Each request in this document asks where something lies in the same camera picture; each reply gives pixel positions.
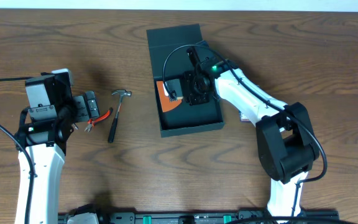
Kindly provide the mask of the black flip-lid box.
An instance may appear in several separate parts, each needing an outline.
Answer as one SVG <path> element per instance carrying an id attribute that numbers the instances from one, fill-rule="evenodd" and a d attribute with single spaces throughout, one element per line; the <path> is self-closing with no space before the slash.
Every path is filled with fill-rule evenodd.
<path id="1" fill-rule="evenodd" d="M 152 75 L 155 87 L 161 137 L 193 134 L 221 129 L 224 126 L 219 101 L 210 94 L 209 103 L 190 106 L 183 98 L 175 109 L 162 112 L 157 90 L 157 81 L 183 77 L 186 71 L 194 69 L 186 48 L 175 48 L 186 44 L 206 44 L 199 24 L 150 29 L 147 31 Z"/>

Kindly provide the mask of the red handled pliers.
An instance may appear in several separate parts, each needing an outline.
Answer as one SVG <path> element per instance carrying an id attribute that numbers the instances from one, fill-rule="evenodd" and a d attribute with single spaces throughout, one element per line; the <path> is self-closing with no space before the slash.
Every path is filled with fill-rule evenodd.
<path id="1" fill-rule="evenodd" d="M 105 114 L 103 114 L 102 116 L 95 118 L 95 119 L 93 119 L 93 118 L 89 119 L 87 122 L 88 125 L 87 125 L 87 127 L 85 127 L 85 132 L 87 132 L 87 133 L 90 132 L 96 124 L 109 118 L 112 115 L 112 112 L 113 112 L 113 108 L 109 108 L 107 110 L 107 112 Z"/>

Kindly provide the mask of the blue red tool pack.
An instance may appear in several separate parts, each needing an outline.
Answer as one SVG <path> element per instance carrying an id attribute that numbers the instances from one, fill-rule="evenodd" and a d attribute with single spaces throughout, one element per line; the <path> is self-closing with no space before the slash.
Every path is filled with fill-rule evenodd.
<path id="1" fill-rule="evenodd" d="M 249 123 L 250 120 L 246 117 L 246 115 L 242 112 L 239 112 L 239 118 L 241 122 Z"/>

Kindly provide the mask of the orange scraper wooden handle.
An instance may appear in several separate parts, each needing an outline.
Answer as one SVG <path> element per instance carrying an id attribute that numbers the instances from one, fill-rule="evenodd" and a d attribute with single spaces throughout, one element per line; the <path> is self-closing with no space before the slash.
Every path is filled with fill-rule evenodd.
<path id="1" fill-rule="evenodd" d="M 163 85 L 163 81 L 157 81 L 156 84 L 157 84 L 158 96 L 160 99 L 160 105 L 163 113 L 175 109 L 182 103 L 183 100 L 182 96 L 179 96 L 176 101 L 170 101 L 168 92 L 166 91 Z"/>

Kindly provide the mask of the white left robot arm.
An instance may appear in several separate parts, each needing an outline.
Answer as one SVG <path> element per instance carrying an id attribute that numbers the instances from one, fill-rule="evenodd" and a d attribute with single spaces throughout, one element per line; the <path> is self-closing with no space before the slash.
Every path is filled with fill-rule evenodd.
<path id="1" fill-rule="evenodd" d="M 21 112 L 18 141 L 20 185 L 16 223 L 57 223 L 60 177 L 67 141 L 76 123 L 100 115 L 93 91 L 73 96 L 67 68 L 25 81 L 29 107 Z"/>

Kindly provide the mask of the steel claw hammer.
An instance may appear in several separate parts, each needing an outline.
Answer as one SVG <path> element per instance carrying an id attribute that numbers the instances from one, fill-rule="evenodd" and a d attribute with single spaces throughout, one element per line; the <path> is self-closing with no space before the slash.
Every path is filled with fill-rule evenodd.
<path id="1" fill-rule="evenodd" d="M 127 90 L 115 90 L 111 93 L 112 95 L 118 95 L 119 96 L 119 101 L 118 101 L 118 105 L 116 108 L 116 113 L 114 115 L 114 119 L 111 125 L 111 129 L 109 132 L 109 136 L 108 136 L 108 143 L 113 143 L 114 142 L 114 137 L 116 134 L 116 129 L 117 129 L 117 122 L 118 122 L 118 118 L 119 118 L 119 111 L 121 109 L 121 104 L 122 101 L 124 99 L 124 97 L 130 97 L 132 96 L 132 92 L 131 91 L 127 91 Z"/>

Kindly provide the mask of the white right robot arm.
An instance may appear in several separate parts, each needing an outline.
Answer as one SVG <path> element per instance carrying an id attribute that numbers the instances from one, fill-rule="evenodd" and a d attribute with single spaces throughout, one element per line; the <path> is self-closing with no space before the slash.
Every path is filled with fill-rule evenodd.
<path id="1" fill-rule="evenodd" d="M 194 45 L 186 51 L 195 68 L 191 88 L 215 92 L 255 126 L 259 160 L 271 178 L 267 210 L 272 216 L 298 216 L 303 184 L 319 157 L 307 109 L 270 96 L 229 60 L 200 59 L 198 49 Z"/>

